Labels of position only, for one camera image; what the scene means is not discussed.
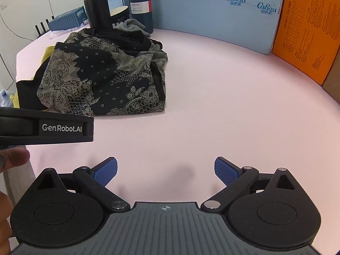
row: gray cloth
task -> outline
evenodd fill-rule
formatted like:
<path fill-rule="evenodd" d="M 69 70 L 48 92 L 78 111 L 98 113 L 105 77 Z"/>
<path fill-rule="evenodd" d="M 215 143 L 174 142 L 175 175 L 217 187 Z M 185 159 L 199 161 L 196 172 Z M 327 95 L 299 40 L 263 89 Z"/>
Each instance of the gray cloth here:
<path fill-rule="evenodd" d="M 117 25 L 113 25 L 113 28 L 123 32 L 140 30 L 145 36 L 150 37 L 150 34 L 144 31 L 145 26 L 136 19 L 127 19 Z"/>

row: brown cardboard box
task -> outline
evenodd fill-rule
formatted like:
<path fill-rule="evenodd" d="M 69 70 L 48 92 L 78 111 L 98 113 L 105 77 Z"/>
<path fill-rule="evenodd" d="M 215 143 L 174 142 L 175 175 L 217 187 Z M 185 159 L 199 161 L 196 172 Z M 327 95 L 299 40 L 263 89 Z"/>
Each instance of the brown cardboard box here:
<path fill-rule="evenodd" d="M 322 88 L 340 103 L 340 49 Z"/>

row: cardboard box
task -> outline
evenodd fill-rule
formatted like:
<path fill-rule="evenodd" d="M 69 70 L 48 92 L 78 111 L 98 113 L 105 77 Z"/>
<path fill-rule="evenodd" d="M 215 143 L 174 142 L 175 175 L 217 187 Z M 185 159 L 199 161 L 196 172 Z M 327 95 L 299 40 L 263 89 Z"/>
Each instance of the cardboard box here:
<path fill-rule="evenodd" d="M 283 0 L 273 53 L 322 85 L 340 46 L 340 0 Z"/>
<path fill-rule="evenodd" d="M 340 103 L 340 49 L 322 88 Z"/>

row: blue box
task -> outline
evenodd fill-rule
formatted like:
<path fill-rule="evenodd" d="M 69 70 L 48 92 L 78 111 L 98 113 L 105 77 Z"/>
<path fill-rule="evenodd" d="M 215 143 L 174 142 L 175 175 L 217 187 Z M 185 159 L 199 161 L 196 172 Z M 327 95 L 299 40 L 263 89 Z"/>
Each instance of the blue box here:
<path fill-rule="evenodd" d="M 48 23 L 48 26 L 51 31 L 68 30 L 79 27 L 86 19 L 87 15 L 85 9 L 84 7 L 80 7 L 57 16 Z"/>

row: black thermos bottle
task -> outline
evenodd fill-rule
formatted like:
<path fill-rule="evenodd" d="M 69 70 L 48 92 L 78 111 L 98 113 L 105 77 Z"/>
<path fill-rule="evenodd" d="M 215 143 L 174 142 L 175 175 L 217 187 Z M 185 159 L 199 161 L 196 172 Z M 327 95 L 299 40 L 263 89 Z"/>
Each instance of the black thermos bottle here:
<path fill-rule="evenodd" d="M 84 0 L 91 28 L 112 29 L 108 0 Z"/>
<path fill-rule="evenodd" d="M 137 19 L 146 28 L 146 32 L 153 32 L 151 0 L 130 0 L 132 18 Z"/>

